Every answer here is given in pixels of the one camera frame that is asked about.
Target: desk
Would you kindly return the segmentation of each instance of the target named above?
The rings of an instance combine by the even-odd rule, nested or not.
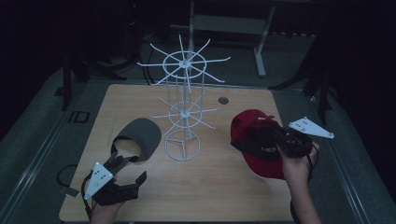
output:
[[[81,156],[71,188],[80,189],[94,164],[110,156],[114,137],[130,121],[148,118],[163,133],[171,126],[168,118],[150,116],[168,113],[159,97],[165,86],[111,85],[106,93],[91,135]],[[229,99],[221,105],[219,98]],[[164,137],[148,161],[130,164],[118,173],[118,184],[134,183],[144,171],[147,181],[137,200],[127,202],[118,221],[265,221],[292,220],[290,193],[285,181],[259,178],[251,172],[242,154],[230,145],[232,118],[245,109],[257,108],[280,122],[272,93],[268,90],[205,88],[203,121],[215,126],[193,127],[201,140],[199,154],[190,161],[175,161],[164,150]],[[118,147],[119,155],[130,156],[134,143]],[[60,211],[63,221],[87,221],[81,198],[66,197]]]

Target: gray floor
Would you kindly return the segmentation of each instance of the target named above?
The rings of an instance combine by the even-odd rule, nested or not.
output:
[[[267,77],[257,76],[250,46],[237,47],[217,41],[202,51],[207,60],[231,57],[224,63],[211,63],[207,72],[225,81],[227,86],[262,88],[279,84],[297,71],[313,38],[270,35],[263,53]],[[198,38],[196,48],[205,42]],[[154,44],[165,52],[178,50],[177,37],[168,44]],[[151,48],[143,44],[141,56],[149,58]],[[160,63],[163,54],[154,52],[150,63]],[[155,80],[163,78],[161,68],[152,68]],[[141,68],[134,66],[120,72],[126,81],[114,81],[103,75],[92,76],[89,83],[73,84],[74,98],[64,112],[62,98],[53,96],[62,86],[62,71],[44,84],[20,120],[0,144],[2,158],[0,202],[2,223],[61,223],[58,214],[64,195],[56,175],[66,165],[78,163],[94,119],[112,83],[143,84]],[[214,80],[206,83],[218,85]],[[301,92],[304,81],[283,91],[273,91],[284,123],[308,116],[319,123],[317,102]],[[321,144],[320,159],[310,182],[318,212],[324,223],[396,223],[396,206],[389,197],[346,112],[329,98],[327,130],[333,140],[315,138]],[[87,123],[69,122],[73,111],[90,112]],[[73,169],[66,170],[67,183]]]

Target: red baseball cap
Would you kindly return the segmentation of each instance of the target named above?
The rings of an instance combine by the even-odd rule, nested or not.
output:
[[[242,152],[250,169],[259,176],[285,179],[273,127],[280,127],[258,109],[241,112],[231,123],[231,145]]]

